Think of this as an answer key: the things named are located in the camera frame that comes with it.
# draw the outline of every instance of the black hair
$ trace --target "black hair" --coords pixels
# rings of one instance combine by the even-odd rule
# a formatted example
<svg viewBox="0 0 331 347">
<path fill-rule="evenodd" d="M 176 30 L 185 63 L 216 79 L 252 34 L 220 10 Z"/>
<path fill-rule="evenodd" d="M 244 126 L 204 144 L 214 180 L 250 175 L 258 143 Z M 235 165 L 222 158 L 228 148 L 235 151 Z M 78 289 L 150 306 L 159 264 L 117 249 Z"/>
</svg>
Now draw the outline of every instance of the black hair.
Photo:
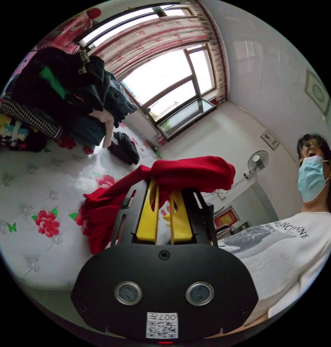
<svg viewBox="0 0 331 347">
<path fill-rule="evenodd" d="M 301 150 L 305 146 L 307 148 L 310 147 L 309 141 L 315 140 L 318 147 L 322 150 L 323 155 L 324 155 L 324 160 L 331 160 L 331 150 L 329 148 L 329 145 L 326 141 L 326 139 L 319 135 L 319 134 L 306 134 L 302 138 L 298 140 L 297 143 L 297 153 L 298 153 L 298 158 L 300 159 L 301 157 Z M 327 196 L 327 207 L 329 212 L 331 213 L 331 180 L 329 182 L 329 190 L 328 190 L 328 196 Z"/>
</svg>

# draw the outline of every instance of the wall fan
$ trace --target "wall fan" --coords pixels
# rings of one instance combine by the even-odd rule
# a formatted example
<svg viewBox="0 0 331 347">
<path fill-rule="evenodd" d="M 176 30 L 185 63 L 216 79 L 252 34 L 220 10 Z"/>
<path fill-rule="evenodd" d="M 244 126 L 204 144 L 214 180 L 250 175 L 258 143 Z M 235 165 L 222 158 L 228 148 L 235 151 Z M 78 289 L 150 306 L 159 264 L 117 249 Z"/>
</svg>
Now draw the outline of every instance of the wall fan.
<svg viewBox="0 0 331 347">
<path fill-rule="evenodd" d="M 249 171 L 244 173 L 246 178 L 252 174 L 262 171 L 269 163 L 269 154 L 266 151 L 258 151 L 254 153 L 248 161 Z"/>
</svg>

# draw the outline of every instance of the green butterfly print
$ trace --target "green butterfly print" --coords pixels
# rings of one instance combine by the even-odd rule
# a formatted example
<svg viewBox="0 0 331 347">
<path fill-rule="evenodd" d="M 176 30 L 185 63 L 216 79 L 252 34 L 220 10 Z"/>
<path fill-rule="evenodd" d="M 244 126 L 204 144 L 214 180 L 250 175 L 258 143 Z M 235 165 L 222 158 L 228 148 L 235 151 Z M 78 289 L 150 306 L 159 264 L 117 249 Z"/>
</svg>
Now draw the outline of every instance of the green butterfly print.
<svg viewBox="0 0 331 347">
<path fill-rule="evenodd" d="M 8 228 L 9 228 L 9 231 L 10 232 L 17 232 L 17 230 L 16 230 L 16 223 L 14 222 L 14 224 L 13 225 L 10 225 L 9 223 L 7 223 L 7 226 L 8 226 Z"/>
</svg>

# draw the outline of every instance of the houndstooth fabric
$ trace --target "houndstooth fabric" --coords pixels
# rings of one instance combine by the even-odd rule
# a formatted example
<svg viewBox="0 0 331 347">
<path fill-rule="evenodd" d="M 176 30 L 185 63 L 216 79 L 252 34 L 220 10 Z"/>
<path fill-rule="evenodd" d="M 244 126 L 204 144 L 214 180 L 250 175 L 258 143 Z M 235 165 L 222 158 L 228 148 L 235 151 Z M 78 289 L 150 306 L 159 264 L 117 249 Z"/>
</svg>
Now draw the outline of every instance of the houndstooth fabric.
<svg viewBox="0 0 331 347">
<path fill-rule="evenodd" d="M 60 125 L 52 124 L 48 120 L 43 119 L 39 114 L 31 111 L 26 106 L 15 102 L 11 98 L 11 93 L 6 93 L 4 95 L 0 107 L 2 111 L 9 116 L 13 116 L 19 121 L 27 123 L 50 138 L 56 140 L 62 133 L 62 127 Z"/>
</svg>

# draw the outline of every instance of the woman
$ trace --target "woman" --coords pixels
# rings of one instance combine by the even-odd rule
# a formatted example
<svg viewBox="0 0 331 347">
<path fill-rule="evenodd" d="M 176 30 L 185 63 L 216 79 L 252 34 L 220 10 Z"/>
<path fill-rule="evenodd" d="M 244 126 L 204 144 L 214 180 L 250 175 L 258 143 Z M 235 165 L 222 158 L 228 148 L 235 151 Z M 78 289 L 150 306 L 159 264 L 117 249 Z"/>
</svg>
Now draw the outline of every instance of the woman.
<svg viewBox="0 0 331 347">
<path fill-rule="evenodd" d="M 297 153 L 301 212 L 218 241 L 245 264 L 259 297 L 245 324 L 229 334 L 274 316 L 299 298 L 331 251 L 331 150 L 322 136 L 307 134 L 299 139 Z"/>
</svg>

